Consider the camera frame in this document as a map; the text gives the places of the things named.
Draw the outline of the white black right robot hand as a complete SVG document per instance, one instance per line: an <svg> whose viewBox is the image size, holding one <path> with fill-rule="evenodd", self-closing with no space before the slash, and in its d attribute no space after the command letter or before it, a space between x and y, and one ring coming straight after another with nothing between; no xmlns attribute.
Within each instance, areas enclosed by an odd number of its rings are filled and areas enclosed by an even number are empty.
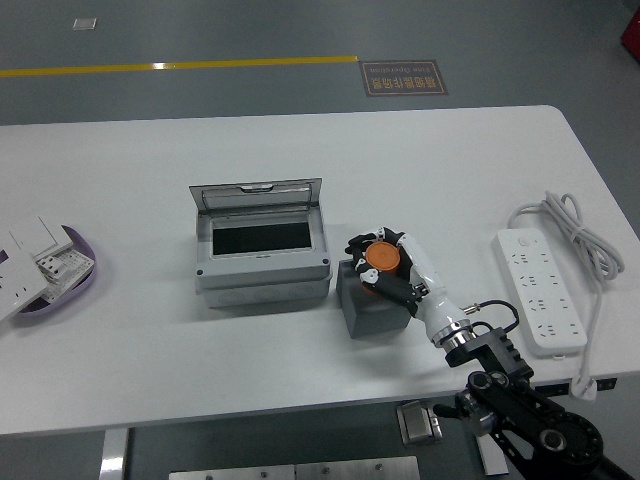
<svg viewBox="0 0 640 480"><path fill-rule="evenodd" d="M395 275L366 258L372 247L384 243L399 252L399 270ZM380 227L350 239L345 252L352 256L351 265L361 284L405 307L412 317L422 321L435 347L449 352L474 337L470 320L448 298L433 263L413 236Z"/></svg>

